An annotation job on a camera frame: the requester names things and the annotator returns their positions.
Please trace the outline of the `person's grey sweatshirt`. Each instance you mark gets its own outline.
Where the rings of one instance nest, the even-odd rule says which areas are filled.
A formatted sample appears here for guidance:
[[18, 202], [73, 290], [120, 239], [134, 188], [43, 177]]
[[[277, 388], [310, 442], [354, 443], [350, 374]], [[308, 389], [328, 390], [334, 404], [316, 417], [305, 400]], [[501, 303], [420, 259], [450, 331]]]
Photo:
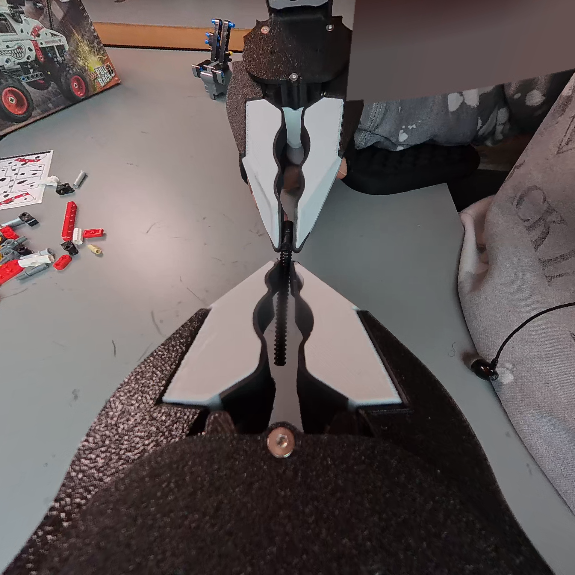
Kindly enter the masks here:
[[574, 75], [499, 191], [461, 212], [458, 294], [492, 386], [574, 511]]

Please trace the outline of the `sticker sheet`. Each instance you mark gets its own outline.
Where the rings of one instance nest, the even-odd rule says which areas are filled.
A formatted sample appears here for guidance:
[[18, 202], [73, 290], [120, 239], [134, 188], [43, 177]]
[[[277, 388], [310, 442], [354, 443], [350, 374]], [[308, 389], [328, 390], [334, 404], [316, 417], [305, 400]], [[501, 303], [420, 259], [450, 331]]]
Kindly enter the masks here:
[[53, 150], [1, 158], [1, 210], [42, 203]]

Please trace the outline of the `grey desk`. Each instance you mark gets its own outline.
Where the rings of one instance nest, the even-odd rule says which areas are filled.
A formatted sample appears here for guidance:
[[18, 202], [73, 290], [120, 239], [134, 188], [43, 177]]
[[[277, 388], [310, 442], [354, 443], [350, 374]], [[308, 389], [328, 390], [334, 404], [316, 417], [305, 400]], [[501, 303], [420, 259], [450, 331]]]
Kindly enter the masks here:
[[[276, 258], [239, 172], [226, 104], [194, 52], [111, 48], [121, 84], [1, 140], [53, 150], [83, 228], [63, 271], [1, 288], [1, 571], [44, 517], [78, 444], [118, 385], [199, 308]], [[296, 260], [416, 355], [480, 440], [522, 528], [574, 574], [574, 516], [516, 435], [474, 352], [456, 290], [464, 229], [445, 185], [391, 197], [335, 183]]]

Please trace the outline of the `toy truck set box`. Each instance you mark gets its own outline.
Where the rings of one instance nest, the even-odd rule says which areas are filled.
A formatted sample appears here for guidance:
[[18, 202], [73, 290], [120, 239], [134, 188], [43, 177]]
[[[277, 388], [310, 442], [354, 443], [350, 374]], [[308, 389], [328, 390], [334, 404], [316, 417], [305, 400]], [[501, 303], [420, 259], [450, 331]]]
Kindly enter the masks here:
[[1, 1], [1, 137], [118, 84], [82, 1]]

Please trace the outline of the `pile of mixed toy parts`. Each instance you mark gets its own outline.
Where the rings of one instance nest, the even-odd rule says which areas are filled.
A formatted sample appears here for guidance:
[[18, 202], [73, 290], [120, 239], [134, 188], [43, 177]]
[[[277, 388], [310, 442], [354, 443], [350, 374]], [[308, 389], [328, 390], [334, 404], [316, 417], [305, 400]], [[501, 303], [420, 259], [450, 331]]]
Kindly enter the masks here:
[[15, 229], [18, 226], [36, 226], [38, 220], [28, 212], [22, 212], [16, 219], [1, 224], [1, 284], [18, 276], [23, 268], [17, 263], [25, 256], [30, 256], [33, 251], [26, 246], [28, 239], [19, 236]]

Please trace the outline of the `person's right forearm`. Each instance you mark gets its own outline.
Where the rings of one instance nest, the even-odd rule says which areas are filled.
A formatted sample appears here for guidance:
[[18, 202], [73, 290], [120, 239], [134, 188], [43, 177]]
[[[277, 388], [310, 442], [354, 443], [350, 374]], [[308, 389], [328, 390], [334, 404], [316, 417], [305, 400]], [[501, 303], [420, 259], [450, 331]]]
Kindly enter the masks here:
[[510, 131], [502, 86], [366, 104], [355, 148], [402, 151], [421, 144], [454, 147], [499, 143]]

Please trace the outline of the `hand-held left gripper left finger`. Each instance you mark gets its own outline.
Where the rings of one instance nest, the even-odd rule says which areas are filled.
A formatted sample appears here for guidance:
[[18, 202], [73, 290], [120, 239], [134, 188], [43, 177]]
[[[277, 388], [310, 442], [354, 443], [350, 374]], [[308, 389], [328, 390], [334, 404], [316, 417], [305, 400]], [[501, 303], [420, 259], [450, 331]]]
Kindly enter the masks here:
[[273, 402], [264, 332], [274, 316], [273, 282], [279, 260], [269, 261], [217, 299], [162, 396], [162, 402], [231, 409], [246, 400]]

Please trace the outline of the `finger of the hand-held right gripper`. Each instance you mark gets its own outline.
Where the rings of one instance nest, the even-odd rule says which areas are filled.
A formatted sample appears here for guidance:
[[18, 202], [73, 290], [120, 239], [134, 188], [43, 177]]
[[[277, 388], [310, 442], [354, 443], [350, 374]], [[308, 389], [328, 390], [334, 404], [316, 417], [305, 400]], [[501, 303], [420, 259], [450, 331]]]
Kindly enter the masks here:
[[339, 172], [343, 111], [342, 99], [328, 97], [303, 111], [301, 129], [308, 147], [301, 165], [303, 188], [297, 203], [293, 248], [303, 247]]
[[246, 102], [246, 150], [242, 165], [264, 228], [277, 252], [280, 250], [283, 221], [278, 153], [285, 136], [281, 108], [266, 99]]

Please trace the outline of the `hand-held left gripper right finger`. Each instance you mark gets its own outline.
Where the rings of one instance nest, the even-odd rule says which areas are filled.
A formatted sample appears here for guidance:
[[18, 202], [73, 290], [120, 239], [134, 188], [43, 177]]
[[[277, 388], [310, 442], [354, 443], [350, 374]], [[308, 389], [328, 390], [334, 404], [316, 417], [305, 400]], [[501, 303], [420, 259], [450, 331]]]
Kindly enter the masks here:
[[299, 295], [312, 316], [311, 334], [304, 343], [307, 372], [339, 393], [349, 408], [399, 406], [392, 377], [372, 343], [359, 308], [300, 263]]

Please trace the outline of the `red toy beam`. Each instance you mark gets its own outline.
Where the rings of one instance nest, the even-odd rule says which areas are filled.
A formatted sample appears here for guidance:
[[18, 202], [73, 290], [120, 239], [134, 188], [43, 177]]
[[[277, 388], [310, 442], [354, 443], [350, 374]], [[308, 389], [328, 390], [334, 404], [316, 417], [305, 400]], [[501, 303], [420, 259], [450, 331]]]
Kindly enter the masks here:
[[63, 241], [72, 241], [73, 239], [77, 209], [78, 207], [75, 201], [67, 202], [61, 231], [61, 238]]

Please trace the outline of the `grey toy chassis assembly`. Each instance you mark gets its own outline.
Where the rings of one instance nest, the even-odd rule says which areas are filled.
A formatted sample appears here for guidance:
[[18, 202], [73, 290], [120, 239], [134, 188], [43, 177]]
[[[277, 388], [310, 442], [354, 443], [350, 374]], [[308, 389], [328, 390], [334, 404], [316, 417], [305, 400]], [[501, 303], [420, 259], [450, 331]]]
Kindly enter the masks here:
[[205, 44], [210, 48], [208, 59], [191, 66], [193, 76], [202, 80], [208, 96], [215, 100], [226, 95], [232, 78], [229, 50], [231, 31], [235, 24], [229, 20], [212, 19], [213, 31], [206, 33]]

